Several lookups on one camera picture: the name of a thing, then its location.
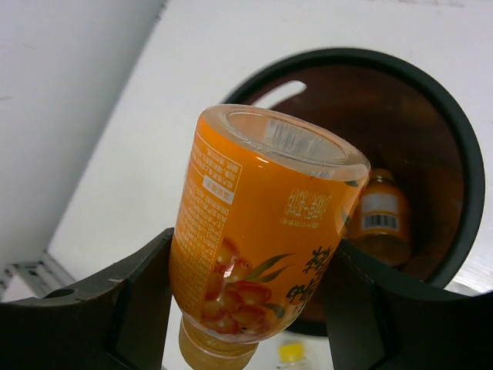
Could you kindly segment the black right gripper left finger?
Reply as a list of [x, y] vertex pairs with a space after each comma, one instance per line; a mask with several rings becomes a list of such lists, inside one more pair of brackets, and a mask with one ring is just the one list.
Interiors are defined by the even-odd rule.
[[160, 369], [173, 229], [43, 298], [1, 305], [3, 369]]

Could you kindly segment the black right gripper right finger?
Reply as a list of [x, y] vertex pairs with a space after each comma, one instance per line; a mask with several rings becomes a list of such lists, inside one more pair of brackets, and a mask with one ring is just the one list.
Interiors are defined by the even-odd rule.
[[416, 280], [345, 240], [321, 283], [335, 369], [490, 369], [492, 294]]

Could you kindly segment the clear bottle yellow cap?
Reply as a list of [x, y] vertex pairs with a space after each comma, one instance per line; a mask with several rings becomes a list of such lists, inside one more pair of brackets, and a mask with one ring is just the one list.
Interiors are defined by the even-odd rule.
[[278, 348], [277, 370], [307, 370], [308, 361], [305, 357], [305, 348], [301, 342], [288, 342]]

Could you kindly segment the orange bottle barcode label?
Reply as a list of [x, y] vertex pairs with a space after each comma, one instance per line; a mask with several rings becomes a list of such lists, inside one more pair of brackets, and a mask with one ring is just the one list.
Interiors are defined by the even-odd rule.
[[401, 266], [411, 257], [409, 203], [389, 170], [371, 171], [347, 239], [360, 251], [392, 267]]

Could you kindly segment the orange juice bottle front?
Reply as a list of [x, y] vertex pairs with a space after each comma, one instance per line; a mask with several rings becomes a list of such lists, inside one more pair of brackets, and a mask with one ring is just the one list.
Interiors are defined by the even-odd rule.
[[194, 369], [242, 369], [322, 280], [369, 178], [364, 154], [283, 113], [223, 104], [197, 121], [169, 278]]

